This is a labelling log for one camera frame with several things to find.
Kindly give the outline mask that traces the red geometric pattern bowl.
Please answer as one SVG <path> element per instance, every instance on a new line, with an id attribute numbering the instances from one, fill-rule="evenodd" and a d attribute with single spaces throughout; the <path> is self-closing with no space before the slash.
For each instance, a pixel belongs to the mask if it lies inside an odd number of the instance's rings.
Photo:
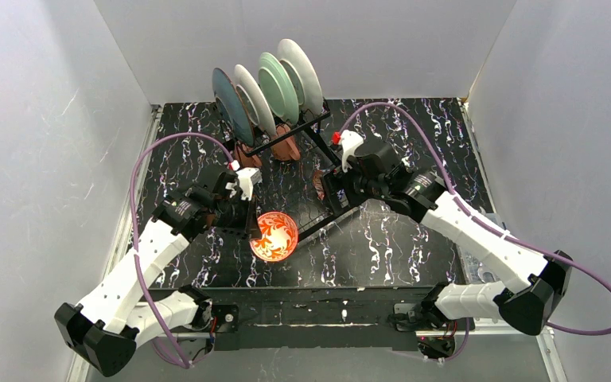
<path id="1" fill-rule="evenodd" d="M 320 201 L 323 201 L 326 196 L 325 187 L 323 184 L 323 177 L 325 172 L 323 170 L 315 170 L 313 173 L 313 187 L 317 193 L 317 197 Z"/>

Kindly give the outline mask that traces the orange floral pattern bowl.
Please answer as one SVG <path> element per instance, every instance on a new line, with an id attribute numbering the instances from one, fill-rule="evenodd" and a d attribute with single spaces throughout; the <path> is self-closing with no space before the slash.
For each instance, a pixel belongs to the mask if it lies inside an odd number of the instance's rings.
<path id="1" fill-rule="evenodd" d="M 276 263 L 287 259 L 298 245 L 298 226 L 284 212 L 266 212 L 258 218 L 262 236 L 250 241 L 255 257 Z"/>

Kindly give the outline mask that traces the black wire dish rack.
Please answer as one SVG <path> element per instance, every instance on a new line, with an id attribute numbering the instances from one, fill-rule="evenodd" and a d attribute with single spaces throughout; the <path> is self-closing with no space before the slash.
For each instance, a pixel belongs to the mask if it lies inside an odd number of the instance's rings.
<path id="1" fill-rule="evenodd" d="M 364 99 L 330 99 L 327 104 L 331 115 L 321 122 L 322 140 L 329 142 L 331 134 L 340 128 L 340 125 L 354 111 Z M 231 135 L 220 125 L 220 116 L 216 106 L 208 106 L 205 112 L 207 122 L 205 131 L 214 138 L 225 142 Z M 298 253 L 305 251 L 327 251 L 340 253 L 348 251 L 362 251 L 368 244 L 366 235 L 369 233 L 368 218 L 365 217 L 366 206 L 355 207 L 341 213 L 335 220 L 324 224 L 325 220 L 336 214 L 319 199 L 314 184 L 316 173 L 326 172 L 333 168 L 330 159 L 317 147 L 306 132 L 297 133 L 296 146 L 301 153 L 298 161 L 280 162 L 274 160 L 272 153 L 266 149 L 259 153 L 262 166 L 259 168 L 262 181 L 255 188 L 254 195 L 258 199 L 259 215 L 264 212 L 284 212 L 289 215 L 299 228 L 299 237 L 302 233 L 309 233 L 297 246 Z M 230 233 L 222 234 L 219 229 L 210 233 L 205 239 L 215 253 L 229 255 L 236 253 L 240 257 L 252 257 L 249 242 L 232 236 Z"/>

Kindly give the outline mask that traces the red teal floral plate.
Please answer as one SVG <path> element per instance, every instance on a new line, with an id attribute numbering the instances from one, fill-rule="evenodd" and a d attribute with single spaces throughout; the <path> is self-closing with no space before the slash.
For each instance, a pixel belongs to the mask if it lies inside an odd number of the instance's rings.
<path id="1" fill-rule="evenodd" d="M 320 115 L 323 110 L 323 92 L 316 71 L 303 49 L 288 38 L 278 43 L 277 58 L 289 76 L 303 112 Z"/>

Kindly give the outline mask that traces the dark blue glazed plate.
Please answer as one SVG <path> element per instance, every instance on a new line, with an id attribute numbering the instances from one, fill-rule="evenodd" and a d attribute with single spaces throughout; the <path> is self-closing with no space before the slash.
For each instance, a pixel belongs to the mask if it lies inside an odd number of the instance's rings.
<path id="1" fill-rule="evenodd" d="M 240 99 L 235 85 L 221 68 L 214 68 L 212 71 L 212 90 L 217 108 L 224 121 L 232 129 L 235 138 L 241 143 L 253 147 L 255 135 L 247 109 Z"/>

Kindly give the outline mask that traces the green rim lettered plate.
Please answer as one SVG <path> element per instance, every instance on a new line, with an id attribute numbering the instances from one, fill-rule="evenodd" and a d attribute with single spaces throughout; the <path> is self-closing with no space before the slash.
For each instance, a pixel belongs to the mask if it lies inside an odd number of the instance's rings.
<path id="1" fill-rule="evenodd" d="M 253 75 L 241 64 L 234 68 L 235 89 L 247 108 L 249 119 L 269 137 L 277 136 L 273 113 Z"/>

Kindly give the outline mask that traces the light green flower plate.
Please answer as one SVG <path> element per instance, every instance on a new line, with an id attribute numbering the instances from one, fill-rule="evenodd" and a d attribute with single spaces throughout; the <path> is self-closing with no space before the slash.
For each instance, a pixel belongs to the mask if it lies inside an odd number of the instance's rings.
<path id="1" fill-rule="evenodd" d="M 297 123 L 299 104 L 296 91 L 282 64 L 269 52 L 259 56 L 258 81 L 273 114 L 285 123 Z"/>

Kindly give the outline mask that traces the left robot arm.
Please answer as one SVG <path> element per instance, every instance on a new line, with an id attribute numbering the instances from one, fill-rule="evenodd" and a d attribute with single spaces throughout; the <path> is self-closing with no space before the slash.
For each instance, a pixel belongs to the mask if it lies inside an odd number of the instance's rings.
<path id="1" fill-rule="evenodd" d="M 258 239 L 254 187 L 257 168 L 213 166 L 200 181 L 170 192 L 154 210 L 136 244 L 103 281 L 77 304 L 62 304 L 54 319 L 66 345 L 103 376 L 113 376 L 136 349 L 177 327 L 215 329 L 212 299 L 183 286 L 154 301 L 149 286 L 199 235 L 215 228 Z"/>

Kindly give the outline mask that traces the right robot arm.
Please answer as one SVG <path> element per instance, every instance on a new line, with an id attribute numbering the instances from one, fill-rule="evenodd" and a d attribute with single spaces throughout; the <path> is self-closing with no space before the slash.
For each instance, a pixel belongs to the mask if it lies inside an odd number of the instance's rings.
<path id="1" fill-rule="evenodd" d="M 432 325 L 460 318 L 501 319 L 538 335 L 566 293 L 570 268 L 492 232 L 490 220 L 450 193 L 436 173 L 408 169 L 393 148 L 349 131 L 333 145 L 341 164 L 322 177 L 334 210 L 369 199 L 434 230 L 474 255 L 498 277 L 494 283 L 439 283 L 420 303 Z"/>

